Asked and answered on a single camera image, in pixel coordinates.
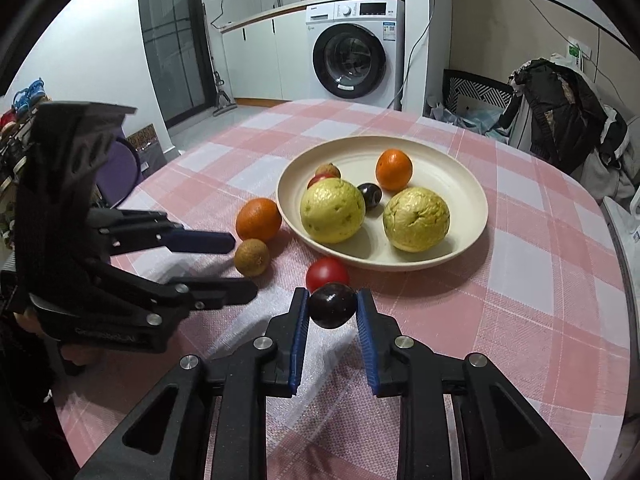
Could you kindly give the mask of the left hand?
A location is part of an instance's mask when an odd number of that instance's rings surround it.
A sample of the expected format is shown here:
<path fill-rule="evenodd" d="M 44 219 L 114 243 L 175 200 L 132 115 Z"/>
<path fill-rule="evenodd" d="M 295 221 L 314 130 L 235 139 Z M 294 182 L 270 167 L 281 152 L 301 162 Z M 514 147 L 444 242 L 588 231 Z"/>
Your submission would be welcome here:
<path fill-rule="evenodd" d="M 27 308 L 23 313 L 14 313 L 14 318 L 17 324 L 26 332 L 43 338 L 48 344 L 58 344 L 42 329 L 36 312 L 32 308 Z M 77 366 L 96 363 L 104 355 L 103 349 L 82 346 L 81 344 L 62 344 L 58 348 L 58 352 L 60 352 L 60 356 L 64 361 Z"/>

